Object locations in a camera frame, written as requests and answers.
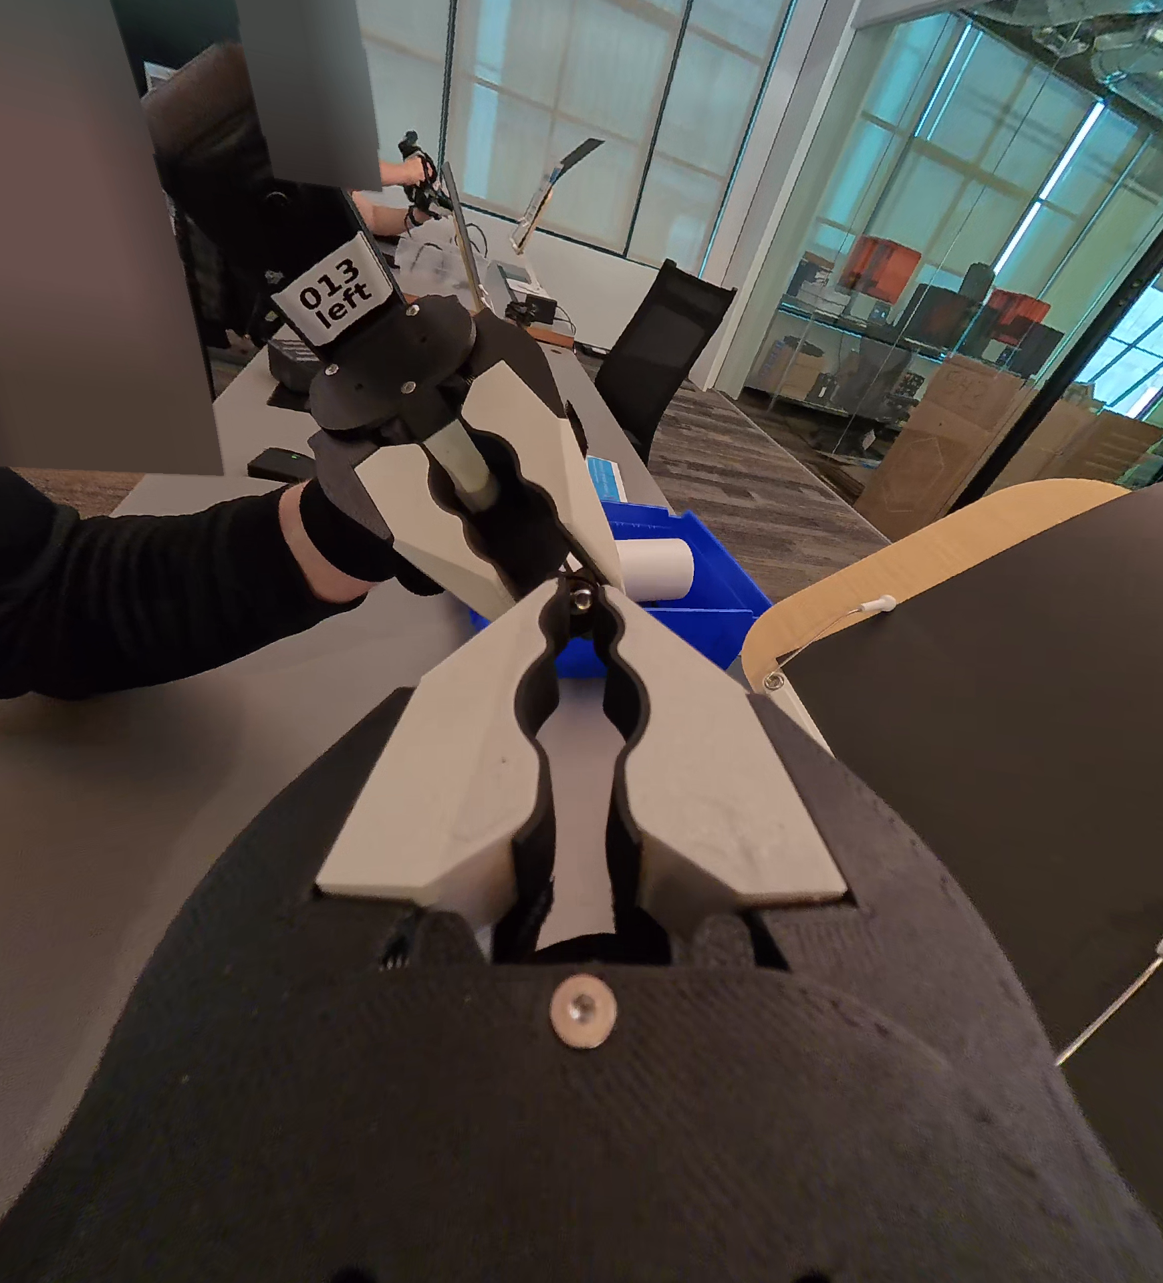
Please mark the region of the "blue plastic bin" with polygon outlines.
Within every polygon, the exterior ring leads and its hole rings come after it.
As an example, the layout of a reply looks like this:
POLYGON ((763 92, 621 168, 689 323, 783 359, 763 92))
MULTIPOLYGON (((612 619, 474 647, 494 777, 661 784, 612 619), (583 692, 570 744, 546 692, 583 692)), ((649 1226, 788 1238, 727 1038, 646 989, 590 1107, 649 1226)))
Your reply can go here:
POLYGON ((719 669, 733 666, 748 633, 771 607, 750 572, 695 513, 676 515, 654 505, 602 507, 617 542, 687 540, 696 562, 691 594, 681 602, 638 604, 719 669))

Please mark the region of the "person's left hand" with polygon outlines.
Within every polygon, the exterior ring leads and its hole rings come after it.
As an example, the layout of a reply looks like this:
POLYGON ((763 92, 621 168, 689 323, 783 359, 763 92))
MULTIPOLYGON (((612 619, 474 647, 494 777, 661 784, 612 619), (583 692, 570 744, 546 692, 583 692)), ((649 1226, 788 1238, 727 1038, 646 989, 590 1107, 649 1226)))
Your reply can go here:
POLYGON ((433 598, 444 592, 403 558, 388 539, 354 521, 327 497, 319 481, 302 485, 298 497, 285 500, 285 531, 317 596, 349 602, 369 586, 396 580, 408 592, 433 598))

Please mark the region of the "cardboard box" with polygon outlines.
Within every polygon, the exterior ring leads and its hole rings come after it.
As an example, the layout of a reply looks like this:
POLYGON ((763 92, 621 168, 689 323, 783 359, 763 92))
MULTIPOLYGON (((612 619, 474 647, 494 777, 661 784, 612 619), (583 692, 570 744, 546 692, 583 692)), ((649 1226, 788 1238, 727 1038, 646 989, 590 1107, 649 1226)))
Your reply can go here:
POLYGON ((941 520, 1036 394, 1030 379, 951 357, 873 472, 858 513, 892 542, 941 520))

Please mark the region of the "dark divider panel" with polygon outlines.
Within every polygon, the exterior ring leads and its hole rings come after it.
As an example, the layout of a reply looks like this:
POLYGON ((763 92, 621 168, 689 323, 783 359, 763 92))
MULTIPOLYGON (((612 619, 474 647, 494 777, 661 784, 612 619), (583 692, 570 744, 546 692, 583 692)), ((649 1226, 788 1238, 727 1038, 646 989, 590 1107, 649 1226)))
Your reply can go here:
POLYGON ((851 907, 767 914, 747 1281, 1163 1281, 1163 483, 795 663, 851 907))

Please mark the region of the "black office chair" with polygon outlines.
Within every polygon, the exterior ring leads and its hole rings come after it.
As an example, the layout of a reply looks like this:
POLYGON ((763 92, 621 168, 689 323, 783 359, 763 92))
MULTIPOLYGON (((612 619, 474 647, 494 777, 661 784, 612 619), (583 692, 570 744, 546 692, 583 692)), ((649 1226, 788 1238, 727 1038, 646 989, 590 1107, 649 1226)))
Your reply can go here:
POLYGON ((622 433, 649 464, 661 421, 737 295, 666 260, 594 385, 622 433))

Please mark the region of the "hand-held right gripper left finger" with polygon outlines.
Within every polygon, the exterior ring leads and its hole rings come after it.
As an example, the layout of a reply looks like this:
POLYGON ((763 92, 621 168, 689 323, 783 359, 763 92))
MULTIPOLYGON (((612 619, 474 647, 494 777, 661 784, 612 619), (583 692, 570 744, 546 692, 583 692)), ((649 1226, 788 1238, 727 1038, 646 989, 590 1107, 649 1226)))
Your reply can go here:
POLYGON ((515 713, 547 658, 558 582, 431 670, 317 875, 327 896, 455 912, 490 930, 516 902, 512 842, 541 795, 542 761, 515 713))

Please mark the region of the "person's left forearm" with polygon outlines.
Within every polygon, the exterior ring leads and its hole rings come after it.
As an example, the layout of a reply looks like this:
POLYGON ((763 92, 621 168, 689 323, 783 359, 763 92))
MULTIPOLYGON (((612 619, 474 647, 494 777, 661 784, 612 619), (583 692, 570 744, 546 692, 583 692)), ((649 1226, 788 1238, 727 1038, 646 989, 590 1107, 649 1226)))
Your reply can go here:
POLYGON ((0 700, 175 682, 302 634, 384 570, 307 524, 311 483, 185 516, 82 519, 0 468, 0 700))

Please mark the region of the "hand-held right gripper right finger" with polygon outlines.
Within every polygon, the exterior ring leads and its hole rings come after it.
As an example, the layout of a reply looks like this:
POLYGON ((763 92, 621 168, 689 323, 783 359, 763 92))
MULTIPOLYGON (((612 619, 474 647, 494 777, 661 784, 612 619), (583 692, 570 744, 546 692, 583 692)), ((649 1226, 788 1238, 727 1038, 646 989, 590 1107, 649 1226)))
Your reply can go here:
POLYGON ((598 592, 617 921, 841 903, 849 884, 744 689, 621 592, 598 592))

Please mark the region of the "thin grey panel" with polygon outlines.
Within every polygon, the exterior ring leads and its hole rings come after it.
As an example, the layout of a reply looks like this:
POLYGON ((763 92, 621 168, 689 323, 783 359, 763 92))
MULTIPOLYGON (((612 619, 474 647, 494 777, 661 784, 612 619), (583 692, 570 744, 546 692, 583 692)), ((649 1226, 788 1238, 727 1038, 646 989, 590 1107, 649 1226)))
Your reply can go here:
POLYGON ((447 160, 441 168, 441 176, 445 200, 448 201, 451 219, 453 223, 455 244, 459 251, 476 313, 490 311, 492 307, 491 299, 484 280, 480 276, 478 256, 471 240, 471 232, 465 220, 460 192, 451 164, 447 160))

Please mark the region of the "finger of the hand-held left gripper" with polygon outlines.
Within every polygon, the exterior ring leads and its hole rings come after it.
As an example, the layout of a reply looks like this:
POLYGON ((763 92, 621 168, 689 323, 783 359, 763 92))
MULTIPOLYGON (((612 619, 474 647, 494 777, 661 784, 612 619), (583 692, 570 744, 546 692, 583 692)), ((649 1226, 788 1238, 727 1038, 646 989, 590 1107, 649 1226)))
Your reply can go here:
POLYGON ((389 531, 394 552, 413 570, 486 619, 498 619, 542 586, 542 491, 515 450, 476 444, 487 468, 478 484, 421 444, 385 445, 353 472, 353 491, 389 531))
POLYGON ((499 485, 475 520, 478 539, 514 594, 554 579, 570 558, 622 591, 617 540, 571 421, 507 362, 475 378, 461 420, 499 485))

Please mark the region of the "black power adapter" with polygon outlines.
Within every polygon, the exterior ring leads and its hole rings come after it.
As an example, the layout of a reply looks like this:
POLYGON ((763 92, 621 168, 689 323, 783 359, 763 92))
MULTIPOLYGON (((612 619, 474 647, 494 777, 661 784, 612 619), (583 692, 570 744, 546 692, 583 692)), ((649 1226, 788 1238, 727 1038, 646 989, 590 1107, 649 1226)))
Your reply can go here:
POLYGON ((267 343, 270 374, 290 394, 309 397, 313 383, 326 366, 318 354, 299 337, 287 331, 271 337, 267 343))

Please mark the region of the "angled desk lamp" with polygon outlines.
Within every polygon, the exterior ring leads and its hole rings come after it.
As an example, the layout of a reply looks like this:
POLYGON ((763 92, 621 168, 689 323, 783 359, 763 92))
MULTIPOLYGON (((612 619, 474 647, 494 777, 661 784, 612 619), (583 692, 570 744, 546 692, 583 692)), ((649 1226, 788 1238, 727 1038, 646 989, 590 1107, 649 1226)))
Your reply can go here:
POLYGON ((542 224, 542 219, 550 201, 553 200, 558 184, 565 179, 566 175, 569 175, 581 163, 587 160, 590 154, 595 153, 602 146, 604 140, 598 137, 589 137, 577 148, 574 148, 573 152, 561 158, 558 164, 543 176, 542 184, 528 201, 524 215, 520 217, 514 232, 510 235, 510 246, 516 256, 524 256, 530 240, 534 238, 535 232, 542 224))

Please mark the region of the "white paper roll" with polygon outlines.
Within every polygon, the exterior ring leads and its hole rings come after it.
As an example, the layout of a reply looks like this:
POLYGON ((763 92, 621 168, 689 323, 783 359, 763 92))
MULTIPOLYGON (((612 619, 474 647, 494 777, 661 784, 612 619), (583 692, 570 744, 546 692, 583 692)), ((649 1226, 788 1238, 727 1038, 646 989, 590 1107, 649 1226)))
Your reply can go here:
POLYGON ((620 539, 622 591, 637 603, 681 602, 692 591, 696 562, 684 539, 620 539))

